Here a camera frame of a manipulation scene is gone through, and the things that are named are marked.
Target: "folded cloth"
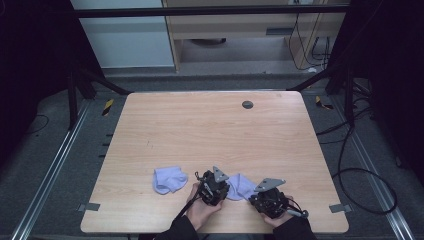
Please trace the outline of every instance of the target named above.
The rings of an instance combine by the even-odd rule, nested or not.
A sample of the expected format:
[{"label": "folded cloth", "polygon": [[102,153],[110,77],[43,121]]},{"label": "folded cloth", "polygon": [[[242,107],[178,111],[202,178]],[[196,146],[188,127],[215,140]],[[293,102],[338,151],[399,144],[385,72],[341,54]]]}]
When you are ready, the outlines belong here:
[{"label": "folded cloth", "polygon": [[242,200],[243,198],[249,200],[250,196],[255,193],[256,184],[251,182],[243,175],[236,174],[231,176],[227,183],[230,185],[227,198],[234,201]]},{"label": "folded cloth", "polygon": [[153,175],[153,189],[160,194],[176,192],[187,183],[187,174],[180,167],[156,168]]}]

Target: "tabletop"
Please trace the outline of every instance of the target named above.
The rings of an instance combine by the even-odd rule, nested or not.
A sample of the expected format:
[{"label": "tabletop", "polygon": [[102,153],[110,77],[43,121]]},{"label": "tabletop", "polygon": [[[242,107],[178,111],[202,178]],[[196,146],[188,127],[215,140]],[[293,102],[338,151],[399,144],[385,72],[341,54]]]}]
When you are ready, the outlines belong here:
[{"label": "tabletop", "polygon": [[[250,101],[252,108],[243,107]],[[152,187],[157,168],[179,166],[187,184],[175,193]],[[126,100],[81,229],[87,233],[157,233],[184,207],[195,172],[217,166],[254,183],[285,179],[278,187],[309,212],[315,233],[343,233],[348,223],[311,120],[298,92],[152,92]],[[225,200],[199,230],[271,233],[246,200]]]}]

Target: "person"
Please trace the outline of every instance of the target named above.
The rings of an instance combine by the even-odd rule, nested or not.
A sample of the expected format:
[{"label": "person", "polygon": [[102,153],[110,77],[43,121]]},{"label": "person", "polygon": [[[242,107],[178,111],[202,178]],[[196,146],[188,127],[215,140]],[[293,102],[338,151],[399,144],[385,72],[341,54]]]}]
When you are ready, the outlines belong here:
[{"label": "person", "polygon": [[[199,183],[193,184],[187,201],[193,198],[198,187]],[[197,199],[184,216],[175,219],[169,230],[156,235],[155,240],[198,240],[197,230],[206,224],[212,214],[222,209],[222,203],[223,201],[220,201],[216,206],[210,206],[202,199]],[[305,218],[294,217],[287,212],[276,219],[271,219],[264,213],[260,214],[264,222],[274,227],[273,233],[277,240],[317,239],[312,233],[309,221]]]}]

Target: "wall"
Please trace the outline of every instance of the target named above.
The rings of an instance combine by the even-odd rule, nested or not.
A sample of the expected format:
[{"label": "wall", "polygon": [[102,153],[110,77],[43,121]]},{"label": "wall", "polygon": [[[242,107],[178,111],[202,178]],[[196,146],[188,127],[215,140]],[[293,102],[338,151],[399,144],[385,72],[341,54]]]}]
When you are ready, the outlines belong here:
[{"label": "wall", "polygon": [[[71,0],[75,9],[162,7],[160,0]],[[80,19],[103,69],[174,67],[164,17]]]}]

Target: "hand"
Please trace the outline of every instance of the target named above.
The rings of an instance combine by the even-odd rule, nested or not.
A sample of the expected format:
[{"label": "hand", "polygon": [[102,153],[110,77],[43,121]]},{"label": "hand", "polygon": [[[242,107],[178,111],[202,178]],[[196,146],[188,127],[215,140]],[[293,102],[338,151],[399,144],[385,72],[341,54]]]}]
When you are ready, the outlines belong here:
[{"label": "hand", "polygon": [[[193,188],[191,189],[191,193],[187,199],[187,202],[193,198],[198,188],[199,183],[193,184]],[[222,202],[223,201],[220,201],[216,206],[210,206],[203,202],[201,198],[194,201],[193,205],[191,205],[191,207],[187,210],[186,216],[196,231],[208,221],[209,217],[213,213],[221,210]]]},{"label": "hand", "polygon": [[[289,202],[293,200],[292,196],[286,196],[289,199]],[[273,226],[274,228],[281,226],[282,224],[286,223],[288,220],[290,220],[293,216],[289,214],[287,211],[284,211],[283,214],[281,214],[278,218],[270,218],[265,213],[261,213],[261,217],[264,219],[264,222],[268,223],[269,225]]]}]

